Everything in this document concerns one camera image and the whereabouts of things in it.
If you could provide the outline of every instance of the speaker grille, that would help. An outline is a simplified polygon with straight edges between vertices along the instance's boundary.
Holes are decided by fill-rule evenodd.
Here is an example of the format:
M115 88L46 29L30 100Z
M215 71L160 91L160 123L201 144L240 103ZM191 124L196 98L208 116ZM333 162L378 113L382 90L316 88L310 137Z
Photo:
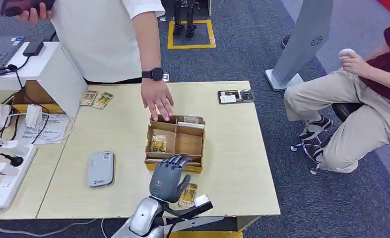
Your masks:
M311 41L311 46L316 47L320 45L324 41L323 36L316 36L312 41Z

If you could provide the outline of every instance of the gray pillar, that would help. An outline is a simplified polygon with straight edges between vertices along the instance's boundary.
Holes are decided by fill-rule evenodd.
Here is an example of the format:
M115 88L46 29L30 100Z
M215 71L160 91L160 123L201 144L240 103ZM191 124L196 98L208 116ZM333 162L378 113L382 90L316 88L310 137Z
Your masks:
M329 37L333 0L303 0L286 49L274 69L265 72L275 91L302 83L297 73Z

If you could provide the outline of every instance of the smartwatch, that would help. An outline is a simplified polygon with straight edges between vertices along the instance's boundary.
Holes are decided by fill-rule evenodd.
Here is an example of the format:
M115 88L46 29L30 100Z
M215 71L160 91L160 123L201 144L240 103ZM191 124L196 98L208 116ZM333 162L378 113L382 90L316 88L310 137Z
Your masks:
M161 81L163 79L164 71L162 68L154 68L150 71L143 71L143 78L151 78L154 81Z

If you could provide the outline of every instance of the man's right hand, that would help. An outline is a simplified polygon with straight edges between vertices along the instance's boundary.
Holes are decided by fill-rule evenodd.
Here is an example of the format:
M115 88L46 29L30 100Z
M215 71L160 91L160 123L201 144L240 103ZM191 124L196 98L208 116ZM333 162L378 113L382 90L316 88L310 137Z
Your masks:
M53 17L53 12L48 11L46 9L46 5L44 3L40 3L40 16L37 13L37 10L35 8L30 9L30 11L23 11L21 15L18 16L18 19L20 21L29 21L32 24L36 24L39 19L43 20L50 20Z

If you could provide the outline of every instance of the knee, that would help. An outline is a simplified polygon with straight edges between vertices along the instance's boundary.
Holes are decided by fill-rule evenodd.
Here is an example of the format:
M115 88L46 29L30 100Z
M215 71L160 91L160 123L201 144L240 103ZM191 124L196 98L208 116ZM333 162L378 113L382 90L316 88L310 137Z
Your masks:
M292 106L299 98L298 91L297 87L287 88L284 93L284 102Z
M351 161L342 154L329 153L324 151L325 167L329 167L330 170L349 174L357 168L357 161Z

